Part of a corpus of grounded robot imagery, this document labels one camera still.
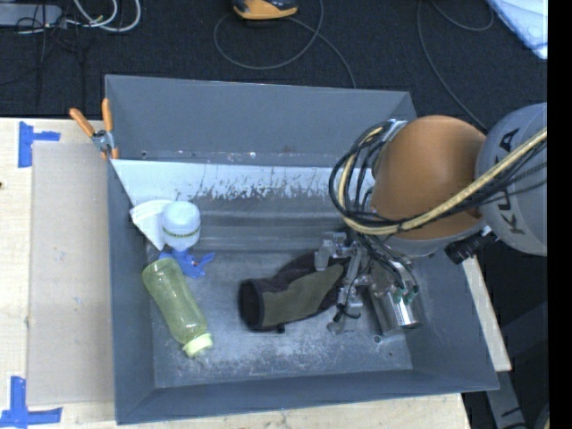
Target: blue plastic clip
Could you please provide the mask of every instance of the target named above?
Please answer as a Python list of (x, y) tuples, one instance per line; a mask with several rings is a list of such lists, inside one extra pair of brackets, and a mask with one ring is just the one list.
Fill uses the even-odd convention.
[(34, 140), (59, 141), (59, 132), (42, 131), (34, 133), (34, 128), (24, 121), (20, 121), (20, 140), (18, 143), (18, 166), (30, 167), (32, 165), (32, 143)]
[(164, 257), (172, 257), (181, 266), (183, 274), (191, 277), (198, 278), (199, 276), (205, 276), (205, 270), (203, 267), (211, 262), (215, 258), (215, 253), (208, 253), (204, 255), (200, 260), (189, 254), (188, 250), (177, 251), (172, 249), (171, 251), (162, 251), (159, 255), (159, 259)]
[(26, 380), (13, 376), (10, 383), (10, 409), (2, 410), (0, 427), (26, 429), (28, 425), (59, 423), (62, 408), (42, 411), (28, 411), (26, 407)]

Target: white lid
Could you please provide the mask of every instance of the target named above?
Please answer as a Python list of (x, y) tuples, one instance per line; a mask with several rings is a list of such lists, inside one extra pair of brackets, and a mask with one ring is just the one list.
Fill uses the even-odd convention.
[(174, 201), (164, 207), (162, 224), (165, 243), (177, 251), (184, 251), (198, 241), (200, 212), (190, 202)]

